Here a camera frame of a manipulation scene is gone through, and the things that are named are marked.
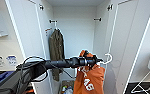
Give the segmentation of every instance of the white wall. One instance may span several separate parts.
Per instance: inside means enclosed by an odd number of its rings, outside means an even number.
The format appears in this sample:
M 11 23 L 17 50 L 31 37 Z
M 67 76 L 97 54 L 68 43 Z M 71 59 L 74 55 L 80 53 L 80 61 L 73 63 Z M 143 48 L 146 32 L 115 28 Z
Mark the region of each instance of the white wall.
M 0 11 L 8 30 L 8 36 L 0 37 L 0 57 L 3 57 L 5 63 L 0 67 L 0 71 L 15 70 L 16 66 L 10 66 L 6 58 L 10 55 L 16 56 L 20 64 L 23 62 L 23 56 L 4 0 L 0 0 Z
M 54 7 L 54 20 L 64 38 L 65 58 L 79 56 L 81 50 L 93 50 L 96 7 Z M 75 76 L 74 69 L 64 69 Z M 60 80 L 74 80 L 67 74 Z
M 150 59 L 150 25 L 148 27 L 147 33 L 144 37 L 144 41 L 138 56 L 134 71 L 132 73 L 130 82 L 139 82 L 149 71 L 147 68 L 148 61 Z M 145 81 L 150 82 L 150 75 Z
M 109 18 L 109 11 L 107 10 L 110 0 L 105 0 L 99 6 L 97 6 L 96 18 L 101 18 L 102 21 L 95 21 L 95 32 L 94 32 L 94 43 L 93 43 L 93 53 L 97 55 L 98 58 L 103 58 L 103 49 L 105 46 L 105 37 L 107 33 L 107 25 Z

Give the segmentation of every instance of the white hanger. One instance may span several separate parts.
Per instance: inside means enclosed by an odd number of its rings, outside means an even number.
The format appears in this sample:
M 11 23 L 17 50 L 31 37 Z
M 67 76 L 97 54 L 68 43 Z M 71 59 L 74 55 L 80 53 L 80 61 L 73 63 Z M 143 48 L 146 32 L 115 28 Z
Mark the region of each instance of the white hanger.
M 100 62 L 97 63 L 97 65 L 100 65 L 100 64 L 108 64 L 108 63 L 110 63 L 110 62 L 112 61 L 112 55 L 111 55 L 111 54 L 107 53 L 107 54 L 105 54 L 105 55 L 108 56 L 108 57 L 107 57 L 107 61 L 106 61 L 106 62 L 100 61 Z

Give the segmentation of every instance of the closet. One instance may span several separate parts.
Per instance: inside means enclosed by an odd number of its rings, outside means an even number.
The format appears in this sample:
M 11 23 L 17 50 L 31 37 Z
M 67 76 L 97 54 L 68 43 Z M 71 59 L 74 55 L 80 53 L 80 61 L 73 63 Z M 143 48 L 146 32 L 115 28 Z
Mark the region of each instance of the closet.
M 150 23 L 150 0 L 4 1 L 23 58 L 50 59 L 48 40 L 57 27 L 63 34 L 65 58 L 88 50 L 106 61 L 105 54 L 110 53 L 113 60 L 106 67 L 104 94 L 125 92 Z M 76 76 L 75 69 L 64 70 Z M 74 79 L 61 73 L 63 80 Z M 36 94 L 57 94 L 60 82 L 48 70 L 47 79 L 33 86 Z

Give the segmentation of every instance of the black cable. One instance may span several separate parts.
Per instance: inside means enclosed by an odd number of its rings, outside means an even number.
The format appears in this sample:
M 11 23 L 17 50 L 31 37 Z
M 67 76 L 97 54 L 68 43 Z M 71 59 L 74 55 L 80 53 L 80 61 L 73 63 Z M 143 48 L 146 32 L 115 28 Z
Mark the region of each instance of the black cable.
M 19 83 L 18 83 L 18 86 L 17 86 L 17 91 L 16 91 L 16 94 L 19 93 L 19 89 L 20 89 L 20 86 L 21 86 L 21 82 L 22 82 L 22 74 L 23 74 L 23 68 L 24 68 L 24 65 L 26 63 L 27 60 L 29 60 L 30 58 L 38 58 L 38 59 L 41 59 L 43 61 L 46 61 L 45 59 L 41 58 L 41 57 L 37 57 L 37 56 L 32 56 L 32 57 L 28 57 L 24 60 L 23 64 L 22 64 L 22 67 L 21 67 L 21 73 L 20 73 L 20 79 L 19 79 Z
M 28 83 L 28 82 L 30 82 L 30 81 L 26 81 L 26 82 L 23 82 L 23 80 L 22 80 L 22 78 L 23 78 L 23 69 L 24 69 L 24 65 L 25 65 L 25 63 L 26 63 L 26 61 L 27 60 L 29 60 L 30 58 L 38 58 L 38 59 L 41 59 L 41 60 L 43 60 L 43 61 L 46 61 L 45 59 L 43 59 L 43 58 L 41 58 L 41 57 L 37 57 L 37 56 L 32 56 L 32 57 L 28 57 L 28 58 L 26 58 L 25 60 L 24 60 L 24 62 L 23 62 L 23 64 L 22 64 L 22 67 L 21 67 L 21 73 L 20 73 L 20 79 L 19 79 L 19 83 L 18 83 L 18 86 L 17 86 L 17 91 L 16 91 L 16 94 L 18 94 L 19 93 L 19 89 L 20 89 L 20 86 L 21 86 L 21 83 L 22 84 L 26 84 L 26 83 Z M 55 65 L 53 65 L 53 64 L 51 64 L 50 62 L 48 62 L 51 66 L 53 66 L 54 68 L 58 68 L 58 67 L 56 67 Z M 41 66 L 46 70 L 45 72 L 46 72 L 46 76 L 43 78 L 43 79 L 41 79 L 41 80 L 32 80 L 31 82 L 41 82 L 41 81 L 43 81 L 44 79 L 46 79 L 47 78 L 47 69 L 46 69 L 46 67 L 45 67 L 45 65 L 43 65 L 43 64 L 41 64 Z M 65 71 L 65 70 L 63 70 L 63 69 L 60 69 L 60 68 L 58 68 L 59 70 L 61 70 L 61 71 L 63 71 L 63 72 L 65 72 L 70 78 L 72 78 L 72 79 L 75 79 L 76 77 L 72 77 L 67 71 Z

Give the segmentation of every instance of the dark jacket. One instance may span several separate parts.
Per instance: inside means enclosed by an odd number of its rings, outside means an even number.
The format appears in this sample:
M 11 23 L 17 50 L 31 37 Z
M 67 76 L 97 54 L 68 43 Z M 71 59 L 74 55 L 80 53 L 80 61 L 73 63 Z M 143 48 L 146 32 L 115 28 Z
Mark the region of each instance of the dark jacket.
M 54 30 L 49 38 L 49 49 L 50 49 L 50 59 L 51 60 L 62 60 L 65 59 L 64 56 L 64 41 L 63 35 L 60 30 Z M 53 79 L 59 81 L 59 69 L 52 69 Z

